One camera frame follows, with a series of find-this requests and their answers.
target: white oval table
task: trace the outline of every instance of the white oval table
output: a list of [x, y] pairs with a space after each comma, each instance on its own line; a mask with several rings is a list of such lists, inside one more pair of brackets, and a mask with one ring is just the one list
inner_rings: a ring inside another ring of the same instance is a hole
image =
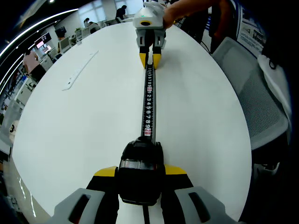
[[[184, 169], [238, 220], [246, 202], [251, 149], [237, 96], [213, 58], [173, 26], [156, 70], [157, 132], [165, 164]], [[68, 78], [90, 53], [73, 86]], [[144, 69], [131, 22], [101, 29], [67, 51], [45, 74], [21, 116], [13, 159], [33, 197], [54, 207], [86, 188], [101, 168], [118, 166], [141, 131]], [[160, 204], [149, 208], [163, 223]], [[120, 200], [117, 223], [143, 223], [142, 207]]]

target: poster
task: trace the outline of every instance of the poster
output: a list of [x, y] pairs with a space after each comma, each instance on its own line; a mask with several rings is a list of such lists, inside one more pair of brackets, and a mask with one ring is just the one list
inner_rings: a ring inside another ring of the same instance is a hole
[[259, 27], [251, 15], [241, 7], [240, 29], [237, 41], [246, 47], [254, 56], [258, 57], [266, 43], [264, 31]]

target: window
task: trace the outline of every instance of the window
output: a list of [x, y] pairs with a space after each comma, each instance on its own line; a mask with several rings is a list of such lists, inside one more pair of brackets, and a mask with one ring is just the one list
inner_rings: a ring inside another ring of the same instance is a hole
[[131, 15], [137, 13], [143, 7], [142, 0], [115, 0], [116, 9], [126, 5], [126, 14]]
[[88, 3], [82, 6], [78, 10], [78, 12], [83, 27], [84, 27], [83, 21], [86, 18], [89, 18], [90, 21], [92, 22], [99, 22], [106, 19], [106, 14], [104, 12], [102, 0], [96, 0], [96, 1], [92, 1], [91, 3]]

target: hand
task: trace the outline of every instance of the hand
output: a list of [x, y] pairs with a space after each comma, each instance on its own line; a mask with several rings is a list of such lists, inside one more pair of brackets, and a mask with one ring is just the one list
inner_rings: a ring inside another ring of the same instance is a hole
[[175, 21], [175, 16], [173, 15], [173, 13], [171, 12], [171, 10], [169, 10], [168, 8], [166, 8], [164, 10], [164, 16], [163, 16], [163, 26], [165, 29], [168, 29], [169, 27], [171, 27], [173, 25], [173, 22]]

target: gray mesh chair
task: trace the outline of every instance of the gray mesh chair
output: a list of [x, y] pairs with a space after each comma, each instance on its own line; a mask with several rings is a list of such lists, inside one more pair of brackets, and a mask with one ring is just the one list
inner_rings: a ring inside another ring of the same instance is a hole
[[242, 45], [226, 37], [212, 57], [233, 86], [247, 122], [251, 150], [286, 132], [288, 120], [269, 90], [257, 59]]

